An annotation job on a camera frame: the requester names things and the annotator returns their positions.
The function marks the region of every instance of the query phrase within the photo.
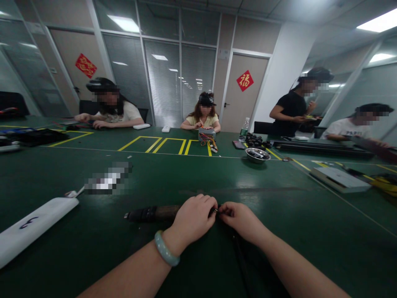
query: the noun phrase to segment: plastic bottle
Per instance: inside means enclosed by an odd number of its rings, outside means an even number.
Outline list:
[[[239,136],[239,141],[243,142],[245,140],[245,136],[247,135],[248,132],[248,127],[249,127],[249,118],[245,118],[245,122],[243,127],[240,130],[240,136]]]

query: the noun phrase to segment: fluorescent light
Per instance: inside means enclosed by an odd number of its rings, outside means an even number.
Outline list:
[[[118,64],[118,65],[125,65],[125,66],[128,66],[127,64],[125,64],[125,63],[123,63],[123,62],[116,62],[116,61],[112,61],[113,63],[116,63],[116,64]]]
[[[139,27],[138,25],[134,22],[133,19],[130,18],[125,18],[125,17],[117,17],[117,16],[110,16],[110,19],[115,22],[121,29],[127,32],[138,32],[139,33]]]
[[[389,59],[389,58],[393,58],[395,56],[393,55],[389,55],[389,54],[384,54],[384,53],[380,53],[380,54],[376,54],[372,57],[371,62],[376,62],[376,61],[381,61],[381,60],[385,60],[385,59]]]
[[[168,61],[168,59],[167,59],[165,56],[162,56],[162,55],[153,55],[153,54],[152,54],[152,56],[153,56],[154,58],[156,58],[157,60],[165,60],[165,61]]]
[[[396,26],[397,26],[397,8],[381,15],[380,17],[370,20],[369,22],[366,22],[358,26],[357,28],[380,33]]]
[[[35,45],[32,45],[31,43],[20,43],[23,46],[28,46],[30,48],[37,48]]]

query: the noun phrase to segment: table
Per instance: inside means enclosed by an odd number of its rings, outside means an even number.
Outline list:
[[[47,127],[60,119],[27,117],[0,123],[0,129]],[[271,149],[263,165],[236,150],[235,133],[217,134],[219,152],[197,141],[197,131],[160,127],[144,130],[83,129],[70,139],[3,154],[0,230],[48,200],[80,189],[112,162],[130,161],[125,189],[114,195],[79,196],[80,204],[11,263],[0,270],[4,297],[74,297],[151,240],[166,223],[131,224],[123,215],[151,205],[182,204],[198,193],[219,203],[242,202],[353,297],[395,297],[397,209],[376,189],[340,194],[313,179],[313,167],[346,164],[367,175],[397,172],[376,158],[348,159]],[[283,162],[282,157],[292,161]],[[285,290],[259,253],[248,270],[261,297]],[[158,297],[246,297],[228,229],[219,221],[189,246]]]

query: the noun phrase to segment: stainless steel bowl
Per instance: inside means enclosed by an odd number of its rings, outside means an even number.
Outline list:
[[[263,156],[265,157],[265,159],[260,159],[260,158],[258,158],[258,157],[254,157],[254,156],[250,155],[250,154],[248,153],[248,152],[250,152],[250,151],[254,151],[254,152],[256,152],[256,153],[259,153],[259,154],[263,155]],[[261,164],[261,163],[264,163],[266,160],[271,159],[270,154],[267,153],[265,150],[261,150],[261,149],[257,149],[257,148],[247,148],[247,149],[245,149],[245,152],[247,153],[247,158],[248,158],[248,160],[249,160],[250,162],[253,162],[253,163],[259,163],[259,164]]]

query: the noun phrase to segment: red decoration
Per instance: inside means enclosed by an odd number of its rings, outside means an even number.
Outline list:
[[[80,56],[77,58],[76,66],[89,78],[92,78],[95,71],[97,70],[97,67],[92,64],[92,62],[83,54],[80,54]]]
[[[241,91],[245,91],[248,87],[250,87],[254,83],[254,80],[251,77],[251,74],[249,73],[249,70],[247,70],[241,77],[237,79],[237,84],[239,84]]]

